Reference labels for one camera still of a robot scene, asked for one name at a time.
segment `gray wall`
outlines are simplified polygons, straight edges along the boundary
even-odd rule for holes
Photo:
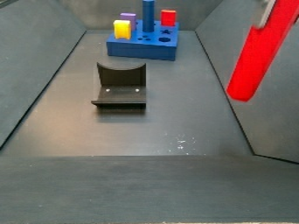
[[[0,0],[0,9],[11,4],[15,0]]]
[[[254,0],[225,0],[197,32],[225,88],[249,35]],[[299,26],[294,26],[249,103],[231,100],[258,155],[299,162]]]
[[[17,1],[0,13],[0,146],[86,32],[57,0]]]
[[[91,30],[113,30],[113,22],[119,18],[121,12],[135,12],[142,18],[142,0],[61,1]],[[178,10],[181,29],[194,31],[221,2],[222,0],[158,0],[155,16],[159,19],[162,9]]]

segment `black holder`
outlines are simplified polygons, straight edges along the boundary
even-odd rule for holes
[[[102,87],[94,105],[146,107],[146,64],[114,69],[98,63],[98,74]]]

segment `red block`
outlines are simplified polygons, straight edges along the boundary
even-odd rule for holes
[[[299,0],[277,0],[266,27],[251,27],[229,84],[233,99],[254,96],[299,14]]]
[[[162,25],[175,26],[177,10],[162,10]]]

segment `purple block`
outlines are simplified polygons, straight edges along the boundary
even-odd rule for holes
[[[130,20],[131,21],[131,30],[137,30],[137,14],[135,13],[122,13],[121,20]]]

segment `gray floor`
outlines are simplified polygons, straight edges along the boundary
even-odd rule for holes
[[[262,157],[0,157],[0,222],[298,223],[298,173]]]
[[[251,156],[221,83],[194,31],[182,31],[177,61],[107,56],[110,32],[81,41],[2,157]],[[147,109],[99,111],[97,62],[147,63]]]

